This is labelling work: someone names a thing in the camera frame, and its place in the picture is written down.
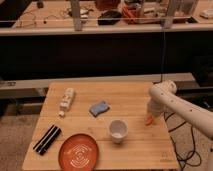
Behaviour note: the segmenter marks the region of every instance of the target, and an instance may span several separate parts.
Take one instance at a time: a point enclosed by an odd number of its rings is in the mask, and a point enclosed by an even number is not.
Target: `paper cup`
[[[121,120],[114,120],[109,125],[109,133],[114,143],[121,143],[128,132],[127,125]]]

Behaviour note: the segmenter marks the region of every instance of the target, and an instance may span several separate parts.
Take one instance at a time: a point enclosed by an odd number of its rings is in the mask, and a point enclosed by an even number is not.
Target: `wooden table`
[[[32,141],[26,154],[24,170],[60,170],[58,152],[71,135],[86,133],[99,147],[95,170],[176,169],[178,163],[163,117],[145,126],[146,105],[150,82],[68,82],[52,83],[49,87]],[[75,89],[76,96],[65,118],[58,116],[59,102],[66,88]],[[91,105],[105,100],[110,110],[94,118],[88,111]],[[128,135],[122,145],[110,140],[108,126],[121,119],[128,125]],[[62,134],[44,156],[33,146],[55,124]]]
[[[208,0],[200,0],[194,11],[193,18],[200,24],[213,24],[213,19],[206,19],[200,16],[203,10],[213,8],[213,2]]]
[[[99,11],[95,7],[94,1],[80,1],[80,7],[93,9],[83,26],[97,27],[97,19],[104,11]],[[67,10],[70,8],[69,1],[44,1],[44,8],[38,9],[37,2],[34,1],[30,3],[13,25],[13,28],[73,27],[72,17],[66,15]],[[124,21],[119,21],[116,25],[127,24]]]

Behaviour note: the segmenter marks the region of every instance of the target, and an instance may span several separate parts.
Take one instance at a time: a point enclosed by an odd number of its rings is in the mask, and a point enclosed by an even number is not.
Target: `floor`
[[[0,171],[21,171],[39,115],[0,118]]]

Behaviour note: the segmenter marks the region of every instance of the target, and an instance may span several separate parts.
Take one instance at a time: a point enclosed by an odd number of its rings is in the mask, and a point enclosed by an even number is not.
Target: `plate rim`
[[[92,137],[92,136],[90,136],[90,135],[88,135],[88,134],[85,134],[85,133],[77,133],[77,134],[73,134],[73,135],[71,135],[69,138],[67,138],[63,143],[62,143],[62,145],[61,145],[61,147],[60,147],[60,150],[59,150],[59,152],[58,152],[58,163],[59,163],[59,166],[60,166],[60,169],[63,169],[61,166],[61,162],[60,162],[60,154],[61,154],[61,151],[62,151],[62,147],[64,146],[64,144],[65,143],[67,143],[67,141],[69,141],[70,139],[72,139],[73,137],[76,137],[76,136],[85,136],[85,137],[88,137],[90,140],[92,140],[93,141],[93,143],[95,144],[95,146],[96,146],[96,153],[97,153],[97,159],[96,159],[96,161],[94,162],[94,166],[91,168],[91,170],[92,169],[94,169],[95,168],[95,166],[96,166],[96,164],[97,164],[97,161],[98,161],[98,157],[99,157],[99,147],[98,147],[98,144],[97,144],[97,142],[96,142],[96,140]]]

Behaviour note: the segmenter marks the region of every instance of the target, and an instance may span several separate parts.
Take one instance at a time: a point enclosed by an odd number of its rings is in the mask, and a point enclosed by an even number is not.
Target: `red plate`
[[[98,146],[86,134],[68,138],[59,151],[59,164],[63,171],[91,171],[98,159]]]

